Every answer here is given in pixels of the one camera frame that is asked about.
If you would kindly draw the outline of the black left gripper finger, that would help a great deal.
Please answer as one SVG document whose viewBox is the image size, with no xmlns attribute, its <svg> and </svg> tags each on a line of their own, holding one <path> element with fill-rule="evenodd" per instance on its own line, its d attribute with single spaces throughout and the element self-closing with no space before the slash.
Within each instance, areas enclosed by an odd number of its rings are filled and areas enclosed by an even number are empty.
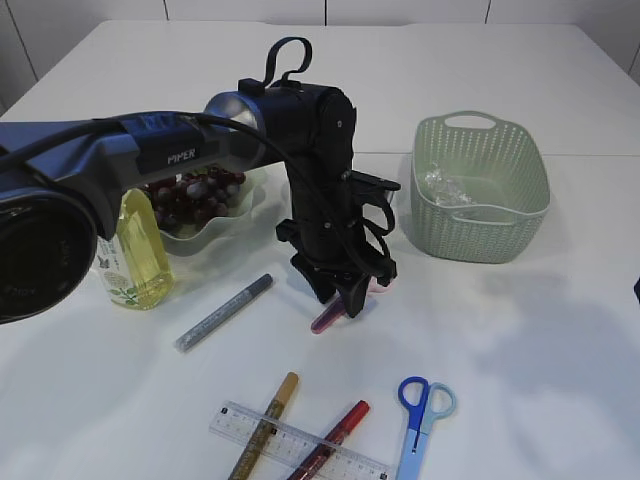
<svg viewBox="0 0 640 480">
<path fill-rule="evenodd" d="M 335 286 L 300 253 L 291 258 L 291 265 L 309 283 L 321 304 L 326 304 L 336 293 Z"/>
<path fill-rule="evenodd" d="M 363 309 L 371 276 L 367 274 L 351 275 L 338 279 L 336 290 L 339 292 L 345 312 L 356 317 Z"/>
</svg>

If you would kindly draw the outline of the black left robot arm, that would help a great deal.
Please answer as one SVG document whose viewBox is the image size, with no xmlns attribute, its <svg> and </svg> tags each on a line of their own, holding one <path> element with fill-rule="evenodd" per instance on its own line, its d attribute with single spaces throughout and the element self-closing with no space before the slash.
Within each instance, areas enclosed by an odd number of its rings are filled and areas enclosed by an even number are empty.
<svg viewBox="0 0 640 480">
<path fill-rule="evenodd" d="M 247 172 L 283 162 L 292 215 L 276 229 L 292 265 L 321 302 L 350 315 L 371 280 L 396 265 L 362 208 L 389 209 L 393 181 L 355 171 L 356 111 L 338 88 L 279 81 L 262 92 L 216 95 L 204 112 L 154 111 L 104 119 L 1 126 L 1 320 L 40 314 L 84 279 L 99 239 L 116 231 L 132 188 L 218 164 Z"/>
</svg>

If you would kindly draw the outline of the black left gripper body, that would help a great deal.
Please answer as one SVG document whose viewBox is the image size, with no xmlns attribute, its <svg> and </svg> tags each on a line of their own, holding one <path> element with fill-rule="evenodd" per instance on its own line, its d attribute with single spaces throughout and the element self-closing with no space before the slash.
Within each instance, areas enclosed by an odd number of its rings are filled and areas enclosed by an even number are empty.
<svg viewBox="0 0 640 480">
<path fill-rule="evenodd" d="M 289 173 L 292 217 L 276 227 L 277 238 L 291 243 L 316 270 L 396 277 L 396 264 L 384 237 L 395 228 L 390 203 L 381 208 L 358 204 L 351 172 L 326 182 Z"/>
</svg>

